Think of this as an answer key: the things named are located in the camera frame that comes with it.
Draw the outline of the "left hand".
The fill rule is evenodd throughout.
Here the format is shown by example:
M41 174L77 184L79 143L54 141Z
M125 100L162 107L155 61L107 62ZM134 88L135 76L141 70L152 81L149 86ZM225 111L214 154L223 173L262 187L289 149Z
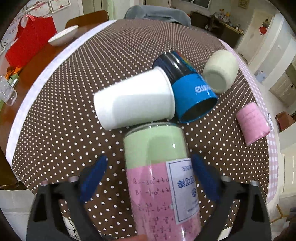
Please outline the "left hand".
M147 235L136 235L133 237L119 238L116 241L147 241Z

